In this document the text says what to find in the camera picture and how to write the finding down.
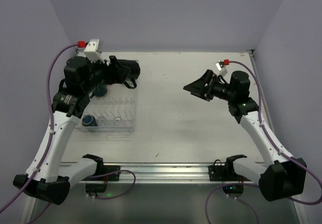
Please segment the black mug with handle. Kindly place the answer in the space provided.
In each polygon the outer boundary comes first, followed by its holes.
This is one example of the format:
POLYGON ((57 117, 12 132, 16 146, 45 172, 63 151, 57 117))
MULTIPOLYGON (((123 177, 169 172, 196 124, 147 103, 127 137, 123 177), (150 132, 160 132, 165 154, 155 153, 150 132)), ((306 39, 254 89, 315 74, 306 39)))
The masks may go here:
POLYGON ((123 84, 128 89, 135 89, 137 87, 136 80, 140 76, 140 66, 136 60, 119 59, 121 65, 121 79, 123 84))

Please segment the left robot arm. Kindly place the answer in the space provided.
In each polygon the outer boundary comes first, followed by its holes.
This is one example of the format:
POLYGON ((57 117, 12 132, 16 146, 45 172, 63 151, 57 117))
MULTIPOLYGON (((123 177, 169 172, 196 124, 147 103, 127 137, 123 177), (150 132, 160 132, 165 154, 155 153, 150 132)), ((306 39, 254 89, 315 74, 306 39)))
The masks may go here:
POLYGON ((13 185, 28 196, 56 205, 62 204, 70 189, 81 180, 103 171, 103 159, 86 154, 79 162, 60 169, 69 138, 90 103, 90 93, 101 85, 134 82, 140 75, 135 60, 117 59, 91 62, 75 56, 66 62, 64 79, 49 99, 50 120, 37 154, 24 174, 16 175, 13 185))

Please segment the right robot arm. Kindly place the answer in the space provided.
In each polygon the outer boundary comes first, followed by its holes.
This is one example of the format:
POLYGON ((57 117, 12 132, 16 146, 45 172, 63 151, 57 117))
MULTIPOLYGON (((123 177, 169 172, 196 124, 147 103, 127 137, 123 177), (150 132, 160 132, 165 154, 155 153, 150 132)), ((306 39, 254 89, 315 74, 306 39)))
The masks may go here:
POLYGON ((220 171, 215 167, 214 172, 226 176, 242 176, 252 181, 259 186, 267 201, 301 194, 306 171, 300 166, 305 166, 306 163, 302 158, 286 158, 285 148, 276 150, 272 146, 266 135, 269 130, 258 117, 259 106, 249 96, 249 75, 237 70, 232 73, 229 83, 222 82, 221 78, 208 69, 201 78, 185 85, 183 89, 205 101, 215 97, 226 100, 231 116, 249 134, 265 164, 257 164, 241 154, 226 158, 225 170, 220 171))

